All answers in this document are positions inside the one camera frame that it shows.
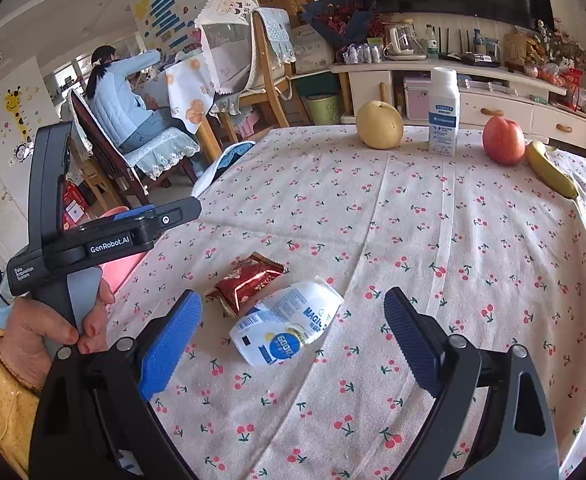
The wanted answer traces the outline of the left hand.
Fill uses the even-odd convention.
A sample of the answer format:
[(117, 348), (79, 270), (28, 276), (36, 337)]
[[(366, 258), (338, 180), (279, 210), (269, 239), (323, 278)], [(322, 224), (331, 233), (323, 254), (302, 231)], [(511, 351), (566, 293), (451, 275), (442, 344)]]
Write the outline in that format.
[(107, 281), (101, 280), (92, 310), (84, 318), (80, 334), (63, 316), (29, 296), (17, 298), (6, 329), (0, 337), (0, 361), (25, 387), (41, 389), (52, 364), (44, 341), (62, 346), (76, 344), (82, 354), (107, 349), (107, 307), (115, 296)]

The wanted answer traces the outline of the yellow sleeved left forearm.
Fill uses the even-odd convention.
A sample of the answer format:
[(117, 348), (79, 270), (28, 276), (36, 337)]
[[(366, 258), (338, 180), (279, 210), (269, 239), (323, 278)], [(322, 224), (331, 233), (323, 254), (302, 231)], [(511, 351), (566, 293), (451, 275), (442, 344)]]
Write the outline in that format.
[[(4, 330), (0, 328), (0, 340)], [(0, 454), (21, 479), (28, 478), (28, 456), (39, 391), (16, 379), (0, 352)]]

